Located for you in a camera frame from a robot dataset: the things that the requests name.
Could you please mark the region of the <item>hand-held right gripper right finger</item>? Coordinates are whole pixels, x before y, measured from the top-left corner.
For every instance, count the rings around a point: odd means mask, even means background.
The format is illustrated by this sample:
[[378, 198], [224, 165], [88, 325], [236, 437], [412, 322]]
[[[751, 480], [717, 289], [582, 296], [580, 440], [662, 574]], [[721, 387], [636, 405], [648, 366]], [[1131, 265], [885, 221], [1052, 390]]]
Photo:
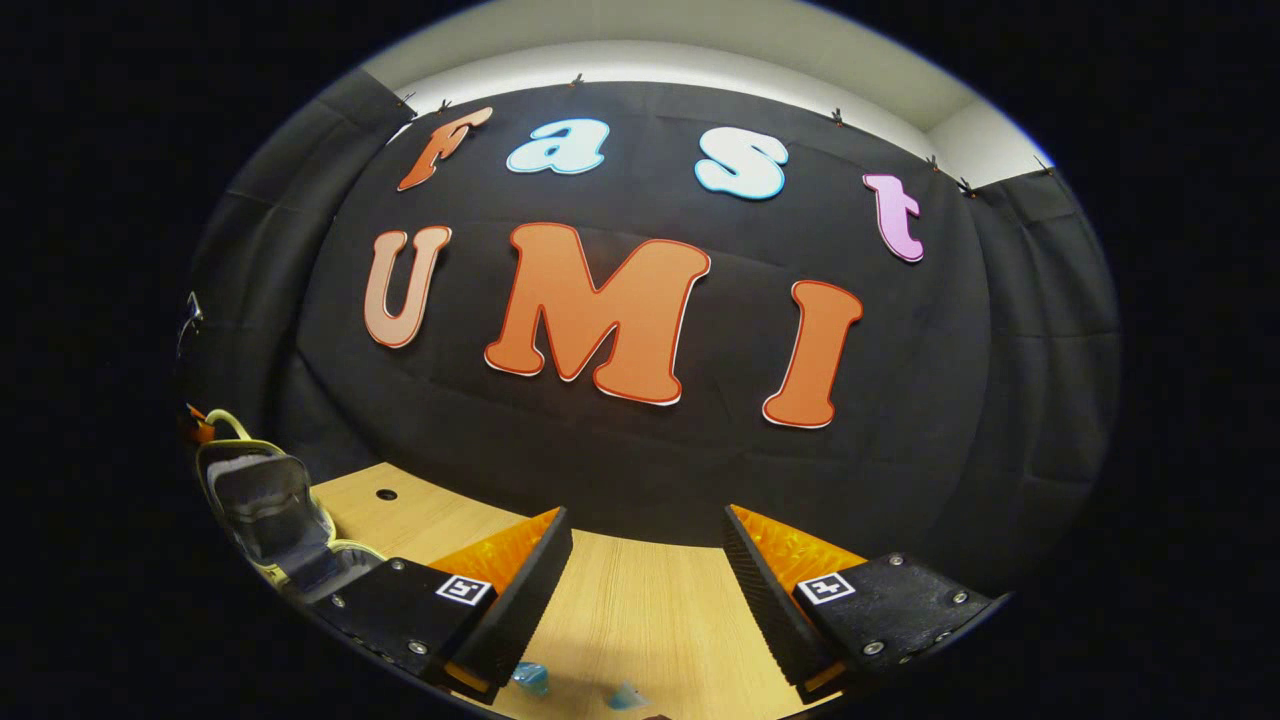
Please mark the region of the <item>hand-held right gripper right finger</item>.
[[767, 647], [800, 701], [849, 698], [922, 667], [1010, 602], [920, 559], [863, 557], [737, 505], [722, 548]]

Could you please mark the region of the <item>pale yellow small suitcase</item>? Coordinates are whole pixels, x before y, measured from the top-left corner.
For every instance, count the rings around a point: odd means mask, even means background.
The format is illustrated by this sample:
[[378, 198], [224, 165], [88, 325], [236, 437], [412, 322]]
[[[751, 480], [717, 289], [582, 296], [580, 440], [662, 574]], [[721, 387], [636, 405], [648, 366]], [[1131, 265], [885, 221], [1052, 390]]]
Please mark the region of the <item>pale yellow small suitcase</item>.
[[198, 484], [219, 525], [275, 591], [312, 603], [387, 561], [379, 551], [339, 537], [298, 457], [252, 437], [227, 410], [205, 416], [216, 438], [195, 445]]

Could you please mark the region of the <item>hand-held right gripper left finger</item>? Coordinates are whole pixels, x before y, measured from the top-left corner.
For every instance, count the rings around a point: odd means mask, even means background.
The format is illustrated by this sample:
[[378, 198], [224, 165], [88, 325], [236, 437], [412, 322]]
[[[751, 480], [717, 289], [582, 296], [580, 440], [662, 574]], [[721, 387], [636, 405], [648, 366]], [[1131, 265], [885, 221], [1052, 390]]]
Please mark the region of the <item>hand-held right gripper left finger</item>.
[[429, 564], [390, 557], [307, 597], [329, 628], [406, 676], [490, 705], [572, 551], [556, 507]]

